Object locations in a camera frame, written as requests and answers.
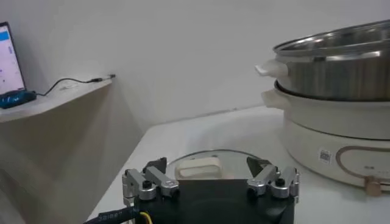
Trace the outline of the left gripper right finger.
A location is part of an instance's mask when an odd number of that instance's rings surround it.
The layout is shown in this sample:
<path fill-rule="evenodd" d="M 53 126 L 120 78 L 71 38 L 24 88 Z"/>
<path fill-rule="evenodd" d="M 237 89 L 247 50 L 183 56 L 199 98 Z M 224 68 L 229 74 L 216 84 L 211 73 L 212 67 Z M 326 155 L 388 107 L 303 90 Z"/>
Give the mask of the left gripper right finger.
<path fill-rule="evenodd" d="M 253 176 L 247 180 L 247 191 L 252 198 L 270 192 L 274 198 L 292 197 L 295 203 L 299 202 L 300 173 L 295 167 L 280 170 L 266 159 L 251 157 L 246 158 L 246 163 Z"/>

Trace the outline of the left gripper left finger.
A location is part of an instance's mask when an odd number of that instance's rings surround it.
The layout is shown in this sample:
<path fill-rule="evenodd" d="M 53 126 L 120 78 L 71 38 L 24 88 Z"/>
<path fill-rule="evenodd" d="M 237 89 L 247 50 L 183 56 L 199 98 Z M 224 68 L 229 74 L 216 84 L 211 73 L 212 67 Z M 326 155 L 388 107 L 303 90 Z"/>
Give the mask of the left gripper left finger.
<path fill-rule="evenodd" d="M 141 171 L 126 169 L 122 175 L 122 194 L 125 206 L 135 201 L 154 201 L 157 198 L 176 199 L 180 194 L 179 182 L 166 176 L 165 157 L 149 161 Z"/>

